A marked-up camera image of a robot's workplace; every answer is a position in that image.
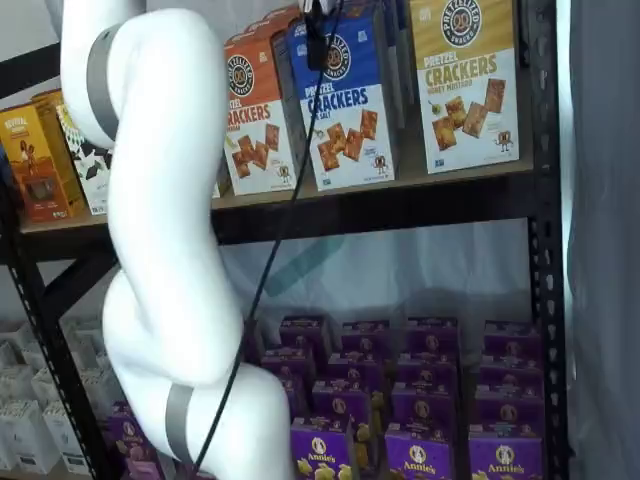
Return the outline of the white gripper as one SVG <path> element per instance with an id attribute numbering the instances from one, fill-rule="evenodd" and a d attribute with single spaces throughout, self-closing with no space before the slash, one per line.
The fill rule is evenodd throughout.
<path id="1" fill-rule="evenodd" d="M 331 14 L 340 4 L 339 0 L 298 1 L 300 11 L 306 14 L 307 66 L 311 71 L 322 71 L 326 65 L 327 44 L 322 14 Z"/>

